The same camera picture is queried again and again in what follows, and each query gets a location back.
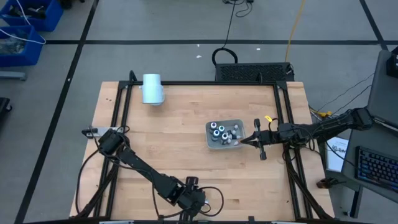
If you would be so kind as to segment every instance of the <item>wooden tabletop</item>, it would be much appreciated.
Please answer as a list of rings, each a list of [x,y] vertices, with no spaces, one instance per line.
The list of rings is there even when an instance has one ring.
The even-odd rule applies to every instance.
[[[102,84],[93,126],[110,125],[117,86],[117,82]],[[294,121],[297,124],[311,123],[303,83],[290,82],[288,87]],[[127,117],[131,130],[126,136],[132,150],[160,173],[173,175],[182,182],[186,176],[197,176],[200,187],[221,189],[225,197],[223,211],[213,218],[198,215],[196,219],[247,220],[248,216],[254,216],[256,220],[294,220],[281,144],[265,148],[266,161],[260,161],[258,149],[251,146],[232,151],[212,151],[206,146],[204,132],[209,121],[241,119],[247,136],[254,131],[255,118],[260,119],[263,129],[266,128],[268,121],[264,116],[277,117],[272,87],[174,85],[164,86],[164,90],[165,102],[161,106],[150,106],[141,103],[141,90],[138,86],[133,87]],[[286,122],[281,91],[280,98]],[[276,129],[276,122],[271,127]],[[88,140],[84,160],[95,149],[93,140]],[[308,149],[302,149],[301,154],[309,191],[325,211],[334,216],[329,191],[316,186],[316,182],[325,177],[320,156]],[[100,154],[87,163],[81,177],[80,208],[96,191],[102,164],[103,156]],[[304,217],[302,194],[298,188],[297,192]],[[169,215],[180,210],[158,195],[156,197],[160,214]],[[212,207],[210,213],[215,213],[221,205],[220,195],[208,189],[206,197]],[[102,214],[107,199],[108,193],[105,193]],[[75,214],[72,206],[71,215]],[[133,170],[119,170],[112,219],[157,219],[151,184]]]

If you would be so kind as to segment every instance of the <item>paper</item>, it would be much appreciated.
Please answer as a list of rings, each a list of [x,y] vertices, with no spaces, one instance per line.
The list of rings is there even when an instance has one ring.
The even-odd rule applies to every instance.
[[[342,158],[346,157],[346,151],[348,146],[348,140],[334,137],[329,139],[329,146]],[[326,169],[341,172],[343,168],[344,160],[338,157],[331,149],[326,145]]]

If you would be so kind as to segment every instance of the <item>gray floor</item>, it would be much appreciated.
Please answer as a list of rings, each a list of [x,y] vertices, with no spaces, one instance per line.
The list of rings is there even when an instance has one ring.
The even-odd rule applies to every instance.
[[[93,0],[65,11],[56,30],[42,33],[48,40],[79,40]],[[394,18],[398,3],[367,1],[385,40],[398,40]],[[300,1],[256,1],[250,15],[233,18],[230,39],[286,40]],[[236,6],[237,10],[244,5]],[[224,39],[231,5],[219,1],[100,0],[88,40]],[[295,40],[377,40],[359,3],[354,0],[307,0]],[[133,69],[160,73],[164,80],[214,80],[211,54],[220,45],[85,45],[49,154],[32,198],[26,222],[67,218],[75,191],[86,139],[80,134],[93,119],[100,84],[125,80]],[[239,62],[281,62],[285,45],[229,45]],[[295,79],[304,82],[308,102],[315,109],[368,77],[374,71],[379,45],[293,45],[289,60]],[[27,183],[49,128],[76,45],[46,45],[36,66],[0,68],[25,71],[25,82],[0,81],[0,96],[12,100],[14,110],[0,132],[0,219],[14,221]],[[218,62],[231,62],[220,53]],[[335,111],[356,96],[371,79],[358,85],[324,110]],[[369,92],[344,109],[364,106]],[[330,190],[337,217],[349,210],[353,192]],[[365,190],[359,218],[354,221],[397,223],[398,205]]]

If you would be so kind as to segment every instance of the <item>blue bin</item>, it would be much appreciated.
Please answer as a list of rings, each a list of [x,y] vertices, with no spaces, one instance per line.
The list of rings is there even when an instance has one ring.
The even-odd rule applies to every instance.
[[[41,36],[36,33],[32,26],[14,26],[14,27],[0,27],[4,32],[8,34],[18,34],[18,31],[23,31],[28,34],[29,40],[35,40],[43,42]],[[8,35],[0,32],[0,39],[12,38]],[[24,66],[24,65],[35,65],[39,60],[40,52],[42,51],[42,44],[26,42],[24,50],[19,54],[0,54],[0,67],[11,67],[11,66]]]
[[[36,31],[53,31],[60,20],[63,9],[58,0],[19,0],[21,5],[32,2],[34,4],[43,4],[47,6],[45,19],[29,18],[28,21],[35,27]],[[19,7],[16,0],[8,0],[6,5],[0,11],[0,18],[4,19],[10,26],[28,25],[23,17],[7,16],[11,6]]]

